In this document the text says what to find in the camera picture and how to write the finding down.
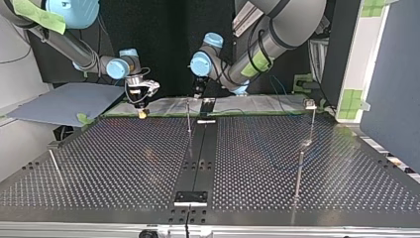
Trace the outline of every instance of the black metal bracket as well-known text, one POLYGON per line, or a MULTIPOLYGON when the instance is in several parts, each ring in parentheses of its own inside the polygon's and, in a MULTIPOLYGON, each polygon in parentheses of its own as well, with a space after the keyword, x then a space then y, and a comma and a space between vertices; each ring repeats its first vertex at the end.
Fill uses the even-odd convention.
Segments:
POLYGON ((207 191, 178 191, 174 206, 207 206, 207 191))

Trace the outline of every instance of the gray sheet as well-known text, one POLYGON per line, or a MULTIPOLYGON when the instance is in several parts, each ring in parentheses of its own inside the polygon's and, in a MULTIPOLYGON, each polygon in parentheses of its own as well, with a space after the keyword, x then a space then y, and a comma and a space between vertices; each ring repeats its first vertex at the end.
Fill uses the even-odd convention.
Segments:
POLYGON ((124 88, 96 83, 68 83, 7 114, 10 118, 81 127, 77 113, 96 118, 124 93, 124 88))
POLYGON ((362 130, 417 173, 420 172, 420 1, 389 10, 364 112, 362 130))

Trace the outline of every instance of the white panel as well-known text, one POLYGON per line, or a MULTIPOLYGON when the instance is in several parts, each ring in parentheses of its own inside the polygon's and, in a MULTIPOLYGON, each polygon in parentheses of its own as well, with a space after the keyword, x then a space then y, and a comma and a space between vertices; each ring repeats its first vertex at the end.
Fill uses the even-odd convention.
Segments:
MULTIPOLYGON (((13 27, 0 17, 0 62, 18 59, 28 50, 29 46, 13 27)), ((22 60, 0 63, 0 82, 0 108, 49 91, 48 85, 41 79, 32 52, 22 60)))
POLYGON ((0 181, 46 152, 56 128, 52 124, 9 120, 0 125, 0 181))
POLYGON ((370 53, 375 49, 381 23, 382 18, 359 18, 346 71, 344 88, 360 90, 364 88, 370 53))

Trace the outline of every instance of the metal plate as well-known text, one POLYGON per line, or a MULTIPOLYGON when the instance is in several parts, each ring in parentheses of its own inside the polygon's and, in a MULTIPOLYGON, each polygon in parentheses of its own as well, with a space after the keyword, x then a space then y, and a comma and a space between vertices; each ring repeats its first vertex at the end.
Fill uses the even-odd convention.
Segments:
POLYGON ((3 182, 0 218, 165 224, 173 217, 170 221, 177 221, 174 192, 192 189, 195 177, 195 172, 182 169, 198 158, 199 151, 189 146, 192 140, 185 118, 101 120, 53 152, 59 170, 46 156, 31 170, 3 182))
POLYGON ((196 211, 206 210, 200 220, 212 225, 420 227, 418 183, 348 128, 323 116, 311 128, 306 115, 220 118, 213 139, 206 131, 201 155, 201 162, 215 164, 215 170, 199 172, 195 184, 210 191, 211 205, 196 211), (303 175, 295 203, 301 151, 303 175))

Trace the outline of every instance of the light blue robot joint cap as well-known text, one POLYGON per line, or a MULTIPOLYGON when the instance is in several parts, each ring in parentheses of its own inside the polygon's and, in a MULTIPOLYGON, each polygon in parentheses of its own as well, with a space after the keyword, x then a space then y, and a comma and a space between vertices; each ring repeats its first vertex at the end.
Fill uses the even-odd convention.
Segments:
POLYGON ((217 33, 207 33, 204 37, 204 43, 216 48, 222 48, 223 38, 217 33))
POLYGON ((120 51, 120 57, 138 57, 136 49, 125 49, 120 51))
POLYGON ((191 70, 197 76, 208 76, 211 72, 212 63, 207 54, 198 52, 191 60, 191 70))
POLYGON ((61 15, 67 29, 86 29, 99 15, 99 1, 47 0, 46 10, 61 15))
POLYGON ((250 81, 246 81, 244 84, 244 86, 238 87, 237 89, 231 91, 232 93, 235 93, 237 95, 243 95, 245 93, 247 93, 247 89, 248 89, 248 84, 250 83, 250 81))
POLYGON ((106 65, 106 72, 114 79, 123 79, 130 73, 130 67, 127 62, 122 59, 112 59, 106 65))

